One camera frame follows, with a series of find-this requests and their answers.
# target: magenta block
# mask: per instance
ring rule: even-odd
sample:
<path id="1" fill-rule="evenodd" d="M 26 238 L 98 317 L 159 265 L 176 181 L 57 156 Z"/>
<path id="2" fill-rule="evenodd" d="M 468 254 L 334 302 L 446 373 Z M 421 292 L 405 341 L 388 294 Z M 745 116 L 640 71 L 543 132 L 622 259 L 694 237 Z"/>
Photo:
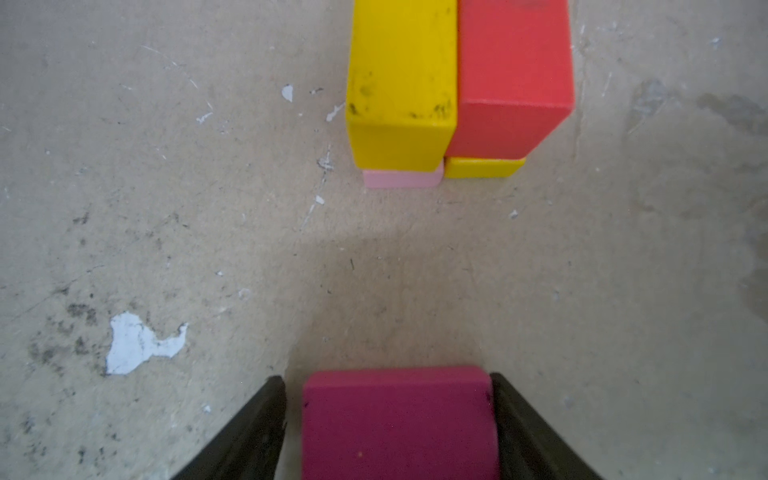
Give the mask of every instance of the magenta block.
<path id="1" fill-rule="evenodd" d="M 433 172 L 363 170 L 362 182 L 368 188 L 431 188 L 440 185 L 444 172 L 443 162 Z"/>
<path id="2" fill-rule="evenodd" d="M 477 367 L 319 372 L 303 392 L 303 480 L 498 480 Z"/>

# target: front face of red block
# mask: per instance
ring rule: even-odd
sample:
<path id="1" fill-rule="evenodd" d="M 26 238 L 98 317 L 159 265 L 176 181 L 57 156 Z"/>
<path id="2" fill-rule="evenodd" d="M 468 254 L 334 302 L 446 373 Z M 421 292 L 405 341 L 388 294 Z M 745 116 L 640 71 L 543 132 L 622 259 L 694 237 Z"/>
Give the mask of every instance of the front face of red block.
<path id="1" fill-rule="evenodd" d="M 573 110 L 568 2 L 458 4 L 458 127 L 446 155 L 523 158 Z"/>
<path id="2" fill-rule="evenodd" d="M 303 480 L 498 480 L 490 377 L 475 367 L 322 372 L 304 387 Z"/>

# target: wooden block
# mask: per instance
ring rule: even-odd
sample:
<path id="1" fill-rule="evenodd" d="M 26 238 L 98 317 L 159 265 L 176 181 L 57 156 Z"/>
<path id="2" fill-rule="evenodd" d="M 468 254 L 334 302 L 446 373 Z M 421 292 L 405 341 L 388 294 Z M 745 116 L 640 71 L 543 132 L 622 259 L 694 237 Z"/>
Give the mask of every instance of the wooden block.
<path id="1" fill-rule="evenodd" d="M 356 0 L 346 90 L 355 163 L 434 171 L 456 129 L 456 0 Z"/>
<path id="2" fill-rule="evenodd" d="M 445 178 L 509 177 L 523 165 L 525 165 L 524 158 L 522 160 L 491 160 L 448 157 L 445 159 Z"/>
<path id="3" fill-rule="evenodd" d="M 320 372 L 304 385 L 303 480 L 498 480 L 488 374 L 477 367 Z"/>
<path id="4" fill-rule="evenodd" d="M 573 110 L 568 0 L 458 0 L 458 59 L 447 157 L 526 157 Z"/>
<path id="5" fill-rule="evenodd" d="M 432 188 L 442 181 L 443 162 L 433 172 L 402 170 L 363 170 L 362 182 L 368 188 Z"/>

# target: stack of blocks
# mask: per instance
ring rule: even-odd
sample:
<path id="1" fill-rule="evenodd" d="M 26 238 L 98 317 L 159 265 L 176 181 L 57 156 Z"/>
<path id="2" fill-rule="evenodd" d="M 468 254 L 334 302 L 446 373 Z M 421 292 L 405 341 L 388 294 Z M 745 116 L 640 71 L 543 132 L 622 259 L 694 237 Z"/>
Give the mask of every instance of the stack of blocks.
<path id="1" fill-rule="evenodd" d="M 568 0 L 356 0 L 346 124 L 367 187 L 508 177 L 573 110 Z"/>

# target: yellow block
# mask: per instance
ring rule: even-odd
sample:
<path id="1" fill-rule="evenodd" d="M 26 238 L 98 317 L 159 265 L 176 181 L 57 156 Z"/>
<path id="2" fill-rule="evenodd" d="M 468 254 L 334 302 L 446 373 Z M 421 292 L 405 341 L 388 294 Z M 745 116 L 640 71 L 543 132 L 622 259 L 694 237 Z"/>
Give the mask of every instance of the yellow block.
<path id="1" fill-rule="evenodd" d="M 358 167 L 435 171 L 456 129 L 456 0 L 355 0 L 346 126 Z"/>
<path id="2" fill-rule="evenodd" d="M 445 159 L 445 178 L 509 177 L 525 165 L 522 160 L 450 157 Z"/>

